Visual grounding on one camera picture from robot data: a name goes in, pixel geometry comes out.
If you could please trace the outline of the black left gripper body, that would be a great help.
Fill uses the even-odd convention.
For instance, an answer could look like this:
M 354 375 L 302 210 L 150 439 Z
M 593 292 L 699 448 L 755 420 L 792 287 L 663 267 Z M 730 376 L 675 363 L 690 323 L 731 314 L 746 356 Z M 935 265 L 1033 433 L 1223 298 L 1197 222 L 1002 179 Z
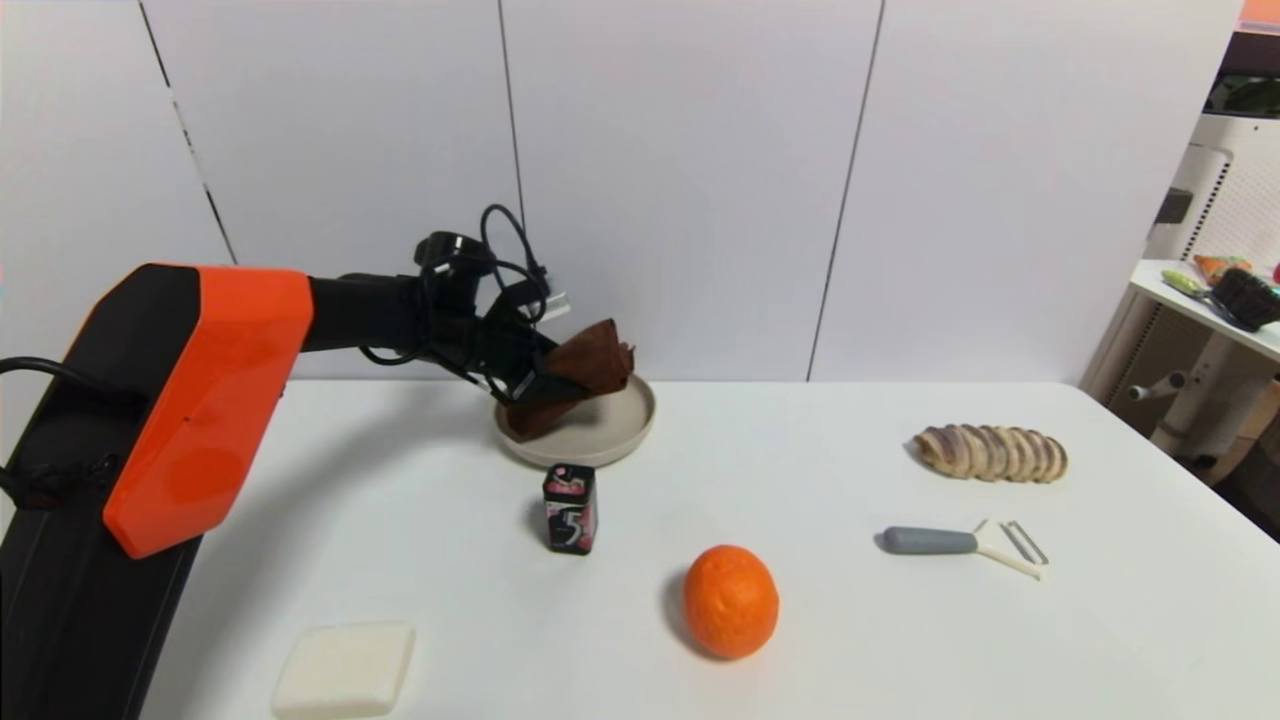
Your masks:
M 518 311 L 489 311 L 480 320 L 474 373 L 503 406 L 530 405 L 536 375 L 552 375 L 548 356 L 559 345 Z

